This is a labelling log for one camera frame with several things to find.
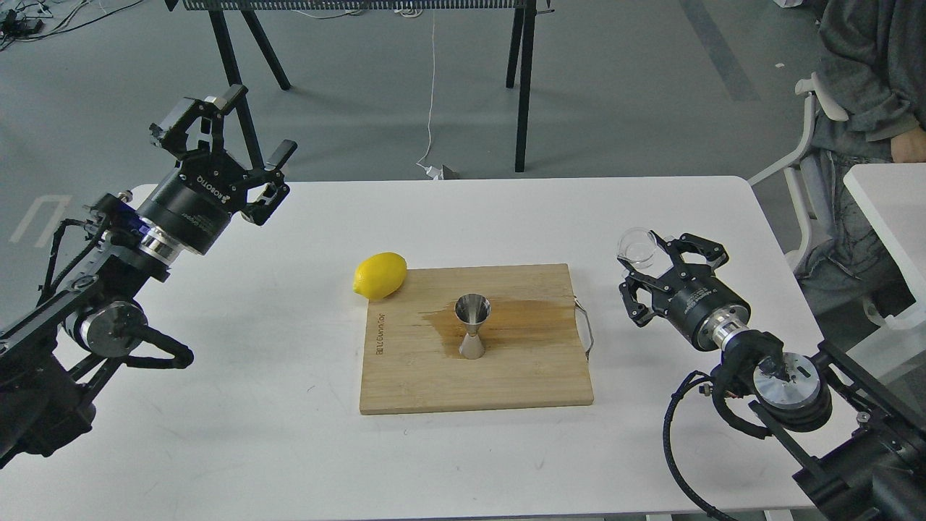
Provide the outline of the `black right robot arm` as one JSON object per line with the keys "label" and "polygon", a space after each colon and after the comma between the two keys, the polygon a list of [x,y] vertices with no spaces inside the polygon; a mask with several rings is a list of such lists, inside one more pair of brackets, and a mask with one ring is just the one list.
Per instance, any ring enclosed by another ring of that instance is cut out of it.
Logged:
{"label": "black right robot arm", "polygon": [[[710,373],[693,370],[669,400],[662,445],[676,485],[708,516],[730,515],[709,504],[685,481],[671,447],[671,423],[685,395],[701,386],[731,428],[756,439],[773,436],[798,464],[794,481],[830,520],[922,520],[925,517],[924,420],[828,341],[813,356],[784,349],[774,334],[751,329],[751,309],[715,276],[727,263],[721,244],[693,234],[652,247],[668,255],[662,276],[641,272],[642,261],[616,256],[627,274],[619,291],[629,319],[643,327],[665,318],[699,352],[720,350]],[[822,428],[833,394],[856,411],[857,429],[823,457],[807,453],[794,432]]]}

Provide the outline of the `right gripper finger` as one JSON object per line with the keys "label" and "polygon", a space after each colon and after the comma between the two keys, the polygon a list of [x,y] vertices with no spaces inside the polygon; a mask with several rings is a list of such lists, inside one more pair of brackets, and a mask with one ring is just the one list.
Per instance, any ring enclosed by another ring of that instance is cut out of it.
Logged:
{"label": "right gripper finger", "polygon": [[[668,255],[671,261],[671,267],[659,276],[660,279],[666,277],[675,279],[710,279],[715,276],[715,270],[725,265],[730,260],[725,247],[718,242],[706,240],[699,235],[690,233],[682,234],[675,240],[665,240],[659,237],[655,232],[650,232],[652,238],[659,248]],[[688,263],[684,260],[684,254],[694,254],[704,258],[704,263]]]}
{"label": "right gripper finger", "polygon": [[[655,317],[667,318],[669,283],[642,273],[628,258],[618,256],[618,261],[628,271],[619,285],[619,292],[632,323],[643,327]],[[650,305],[638,300],[637,295],[641,290],[650,295]]]}

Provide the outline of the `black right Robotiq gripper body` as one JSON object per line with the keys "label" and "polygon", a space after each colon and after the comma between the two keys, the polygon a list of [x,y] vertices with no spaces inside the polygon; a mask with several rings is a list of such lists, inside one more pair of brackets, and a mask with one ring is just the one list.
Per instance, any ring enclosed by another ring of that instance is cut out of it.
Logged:
{"label": "black right Robotiq gripper body", "polygon": [[652,293],[654,313],[668,322],[699,352],[721,349],[728,336],[745,329],[751,309],[708,269],[687,269],[691,279],[666,271]]}

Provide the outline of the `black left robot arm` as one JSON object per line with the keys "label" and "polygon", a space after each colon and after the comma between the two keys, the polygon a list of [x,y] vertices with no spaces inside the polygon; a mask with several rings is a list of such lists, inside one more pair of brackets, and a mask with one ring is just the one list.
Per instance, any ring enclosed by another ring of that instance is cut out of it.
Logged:
{"label": "black left robot arm", "polygon": [[166,281],[179,254],[202,256],[235,215],[261,226],[290,194],[282,167],[297,150],[284,140],[247,168],[224,144],[225,119],[246,99],[183,98],[150,131],[175,159],[149,196],[106,192],[82,220],[54,228],[43,283],[29,313],[2,329],[2,464],[23,453],[49,457],[90,432],[95,399],[120,368],[179,370],[194,352],[149,323],[137,294]]}

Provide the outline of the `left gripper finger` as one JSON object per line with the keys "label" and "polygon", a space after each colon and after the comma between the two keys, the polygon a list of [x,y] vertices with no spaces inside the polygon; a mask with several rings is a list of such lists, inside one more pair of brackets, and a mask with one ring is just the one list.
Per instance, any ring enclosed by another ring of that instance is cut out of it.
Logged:
{"label": "left gripper finger", "polygon": [[[282,167],[297,148],[297,142],[282,140],[262,169],[246,171],[244,179],[234,182],[234,191],[240,195],[234,198],[234,211],[241,212],[245,221],[258,226],[264,225],[290,194]],[[257,187],[263,187],[263,192],[255,200],[248,201],[248,191]]]}
{"label": "left gripper finger", "polygon": [[[236,109],[247,92],[248,88],[244,85],[231,85],[220,96],[182,98],[162,122],[150,125],[152,144],[171,154],[178,162],[201,157],[218,158],[227,152],[223,135],[225,118]],[[196,148],[190,148],[188,141],[195,123],[200,125],[199,132],[207,135],[208,139]]]}

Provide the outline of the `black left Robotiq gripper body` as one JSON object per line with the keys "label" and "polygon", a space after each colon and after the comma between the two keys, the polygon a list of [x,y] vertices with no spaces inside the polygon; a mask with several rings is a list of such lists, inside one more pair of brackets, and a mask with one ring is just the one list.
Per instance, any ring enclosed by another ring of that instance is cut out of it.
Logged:
{"label": "black left Robotiq gripper body", "polygon": [[139,215],[162,228],[183,247],[204,255],[245,204],[245,190],[232,190],[247,171],[227,153],[195,153],[177,161],[139,208]]}

